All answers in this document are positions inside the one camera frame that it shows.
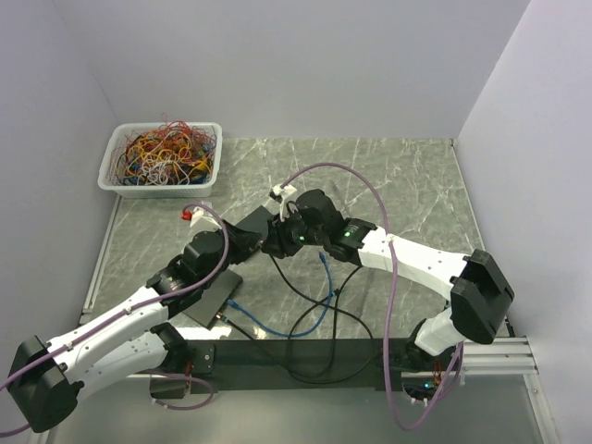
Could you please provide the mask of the black network switch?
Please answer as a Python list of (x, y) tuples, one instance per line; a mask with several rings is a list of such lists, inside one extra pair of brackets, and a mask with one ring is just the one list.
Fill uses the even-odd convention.
[(216, 321), (216, 315), (231, 299), (243, 282), (237, 273), (226, 270), (215, 282), (203, 292), (202, 299), (187, 308), (183, 313), (192, 321), (211, 329)]
[(265, 241), (269, 232), (269, 222), (274, 215), (270, 213), (264, 206), (259, 205), (250, 214), (244, 217), (237, 227), (248, 232), (258, 233), (260, 240)]

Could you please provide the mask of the black ethernet cable short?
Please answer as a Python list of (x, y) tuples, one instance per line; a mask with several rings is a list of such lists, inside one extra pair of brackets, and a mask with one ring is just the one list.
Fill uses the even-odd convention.
[(315, 308), (322, 306), (323, 308), (327, 308), (328, 310), (331, 310), (333, 312), (333, 317), (332, 317), (332, 336), (331, 339), (329, 341), (329, 355), (327, 357), (327, 362), (324, 364), (324, 366), (317, 371), (316, 373), (312, 373), (312, 374), (301, 374), (298, 373), (296, 370), (290, 370), (289, 369), (289, 374), (291, 376), (294, 376), (296, 378), (304, 378), (304, 379), (313, 379), (313, 378), (319, 378), (322, 375), (325, 375), (332, 367), (333, 363), (334, 363), (334, 359), (335, 359), (335, 352), (336, 352), (336, 346), (337, 346), (337, 326), (338, 326), (338, 316), (339, 316), (339, 296), (340, 294), (345, 290), (345, 286), (347, 285), (347, 283), (349, 282), (349, 280), (358, 272), (361, 270), (361, 267), (357, 266), (355, 267), (351, 273), (345, 278), (345, 280), (342, 282), (342, 284), (336, 289), (336, 290), (330, 290), (329, 294), (321, 300), (315, 300), (312, 297), (304, 294), (302, 291), (298, 290), (294, 285), (292, 285), (290, 283), (290, 281), (288, 280), (288, 278), (285, 276), (285, 274), (283, 273), (281, 267), (279, 266), (277, 260), (273, 257), (273, 256), (269, 256), (270, 260), (272, 261), (274, 267), (276, 268), (276, 270), (278, 271), (280, 277), (283, 279), (284, 283), (289, 287), (289, 289), (295, 293), (296, 295), (298, 295), (299, 297), (303, 298), (304, 300), (310, 302), (312, 305), (306, 309), (301, 315), (300, 317), (295, 321), (294, 325), (292, 326), (290, 333), (288, 334), (288, 340), (291, 340), (292, 338), (294, 338), (296, 336), (295, 333), (295, 329), (296, 327), (301, 323), (301, 321), (307, 317)]

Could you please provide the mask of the black ethernet cable long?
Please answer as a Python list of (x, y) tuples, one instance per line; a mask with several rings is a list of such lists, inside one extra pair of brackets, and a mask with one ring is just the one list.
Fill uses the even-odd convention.
[(369, 327), (361, 318), (338, 306), (338, 323), (342, 316), (349, 317), (361, 325), (367, 338), (339, 339), (337, 327), (337, 346), (331, 369), (319, 378), (296, 378), (289, 374), (289, 369), (296, 370), (301, 374), (312, 374), (319, 371), (327, 362), (329, 341), (332, 336), (333, 312), (322, 306), (315, 308), (296, 327), (296, 336), (288, 340), (291, 327), (287, 333), (278, 332), (264, 325), (235, 300), (228, 299), (226, 305), (246, 316), (265, 333), (265, 337), (257, 338), (225, 314), (220, 314), (218, 319), (250, 341), (266, 359), (287, 371), (290, 378), (300, 383), (314, 386), (343, 383), (361, 375), (376, 359), (376, 340)]

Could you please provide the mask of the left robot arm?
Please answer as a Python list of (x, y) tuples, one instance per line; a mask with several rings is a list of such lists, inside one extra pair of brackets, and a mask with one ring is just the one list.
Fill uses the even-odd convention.
[(21, 342), (2, 384), (26, 420), (45, 432), (94, 392), (131, 374), (184, 365), (186, 342), (169, 321), (203, 297), (229, 266), (251, 258), (262, 223), (223, 222), (198, 232), (131, 296), (93, 321), (42, 341)]

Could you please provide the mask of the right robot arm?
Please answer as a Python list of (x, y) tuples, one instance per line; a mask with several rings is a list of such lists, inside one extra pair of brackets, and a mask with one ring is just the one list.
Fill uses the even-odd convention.
[(439, 294), (448, 302), (441, 313), (421, 321), (391, 358), (401, 371), (426, 370), (451, 347), (466, 340), (489, 345), (497, 337), (514, 292), (491, 254), (437, 250), (387, 233), (371, 222), (345, 217), (319, 189), (298, 195), (275, 186), (280, 205), (267, 223), (264, 253), (283, 259), (304, 246), (319, 246), (342, 263), (392, 272)]

